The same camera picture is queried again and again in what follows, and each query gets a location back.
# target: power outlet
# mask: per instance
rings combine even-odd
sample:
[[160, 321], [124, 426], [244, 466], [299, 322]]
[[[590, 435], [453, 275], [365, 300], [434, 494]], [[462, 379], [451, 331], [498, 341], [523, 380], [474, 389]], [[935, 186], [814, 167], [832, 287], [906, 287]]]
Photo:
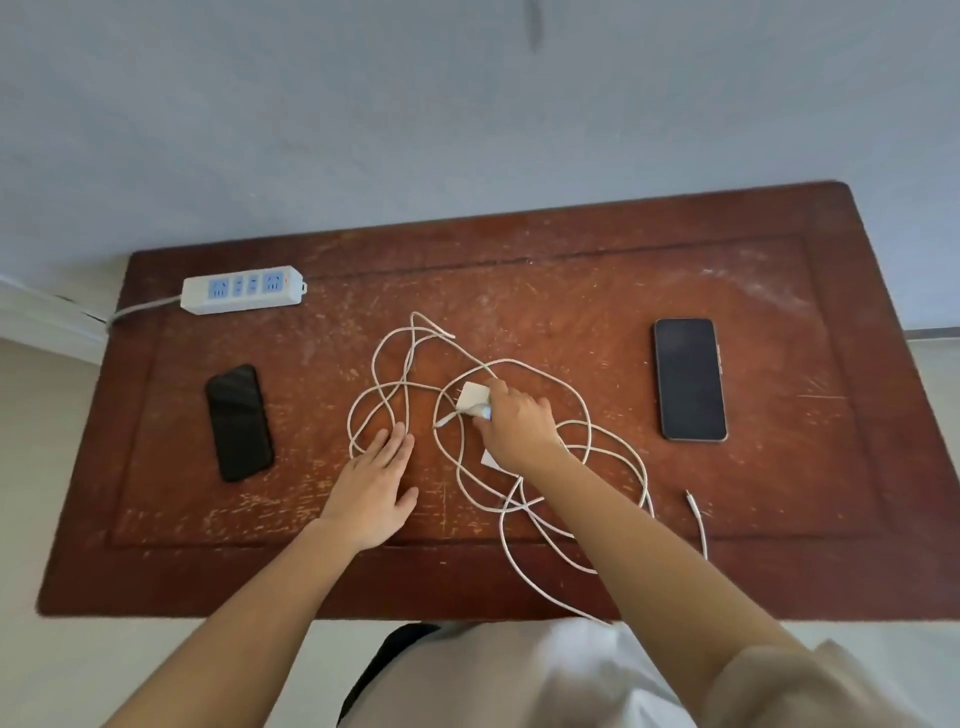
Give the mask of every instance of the power outlet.
[[272, 308], [300, 302], [303, 276], [292, 266], [186, 279], [180, 306], [196, 314]]

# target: reddish-brown tabletop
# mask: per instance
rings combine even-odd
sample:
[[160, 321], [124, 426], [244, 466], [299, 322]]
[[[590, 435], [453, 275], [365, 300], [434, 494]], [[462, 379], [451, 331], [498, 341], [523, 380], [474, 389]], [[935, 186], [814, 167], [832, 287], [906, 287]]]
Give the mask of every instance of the reddish-brown tabletop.
[[[213, 316], [168, 306], [113, 328], [41, 614], [216, 609], [320, 513], [348, 458], [349, 406], [372, 384], [373, 349], [418, 310], [477, 356], [521, 359], [576, 387], [593, 420], [643, 455], [658, 517], [694, 542], [691, 491], [711, 560], [775, 616], [960, 617], [960, 489], [845, 185], [152, 251], [132, 258], [120, 304], [179, 293], [188, 276], [285, 264], [309, 285], [300, 305]], [[651, 326], [671, 317], [716, 326], [725, 443], [660, 436]], [[381, 376], [398, 376], [406, 345], [386, 348]], [[276, 463], [227, 484], [204, 382], [243, 363], [259, 374]], [[467, 367], [431, 342], [412, 379], [442, 386]], [[549, 397], [559, 417], [580, 415], [557, 385], [498, 372]], [[404, 487], [420, 488], [417, 510], [354, 561], [320, 616], [561, 616], [509, 566], [496, 516], [459, 491], [430, 435], [434, 399], [412, 395], [419, 444]], [[457, 427], [441, 437], [452, 448]], [[474, 469], [481, 450], [469, 431]], [[636, 495], [616, 461], [594, 467]], [[505, 486], [501, 477], [491, 482]], [[506, 531], [546, 591], [616, 615], [599, 580], [565, 564], [524, 516]]]

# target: person's right arm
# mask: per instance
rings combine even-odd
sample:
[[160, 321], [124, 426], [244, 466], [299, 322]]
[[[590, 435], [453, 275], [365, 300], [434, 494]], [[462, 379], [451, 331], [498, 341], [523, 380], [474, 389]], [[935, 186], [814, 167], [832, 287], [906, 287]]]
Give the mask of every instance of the person's right arm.
[[492, 419], [474, 418], [484, 445], [546, 496], [695, 719], [713, 681], [745, 648], [805, 651], [683, 539], [570, 454], [547, 400], [508, 389], [502, 379], [488, 386]]

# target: wooden table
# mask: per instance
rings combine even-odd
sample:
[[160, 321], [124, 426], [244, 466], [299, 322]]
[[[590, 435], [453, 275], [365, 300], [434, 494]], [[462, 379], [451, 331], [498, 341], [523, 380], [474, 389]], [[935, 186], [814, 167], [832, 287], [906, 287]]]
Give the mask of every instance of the wooden table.
[[[659, 518], [693, 542], [692, 491], [713, 562], [777, 617], [960, 617], [960, 489], [845, 185], [152, 251], [132, 258], [121, 305], [176, 294], [184, 277], [283, 264], [309, 283], [299, 306], [206, 317], [170, 306], [114, 327], [41, 614], [210, 614], [320, 513], [373, 348], [419, 310], [481, 357], [573, 384], [595, 422], [642, 452]], [[683, 316], [716, 324], [721, 445], [660, 436], [651, 325]], [[415, 380], [446, 384], [466, 368], [429, 346]], [[384, 376], [399, 372], [403, 349], [385, 351]], [[226, 484], [203, 385], [247, 362], [276, 464]], [[560, 417], [579, 414], [559, 388], [502, 375], [550, 397]], [[405, 485], [420, 487], [420, 504], [387, 546], [356, 559], [321, 616], [561, 616], [511, 570], [495, 517], [457, 489], [429, 435], [433, 396], [413, 400], [419, 446]], [[595, 467], [635, 496], [612, 462]], [[526, 518], [510, 517], [507, 534], [548, 592], [615, 616], [598, 579], [564, 564]]]

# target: white floor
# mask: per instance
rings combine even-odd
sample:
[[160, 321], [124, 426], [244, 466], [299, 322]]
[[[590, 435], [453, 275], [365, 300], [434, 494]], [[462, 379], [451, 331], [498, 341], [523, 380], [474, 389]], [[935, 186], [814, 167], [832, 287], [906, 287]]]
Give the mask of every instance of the white floor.
[[[913, 347], [954, 463], [960, 342]], [[41, 619], [34, 612], [97, 369], [0, 341], [0, 724], [97, 725], [197, 623]], [[315, 622], [269, 725], [332, 726], [395, 622]], [[790, 625], [848, 647], [937, 725], [960, 714], [960, 623]]]

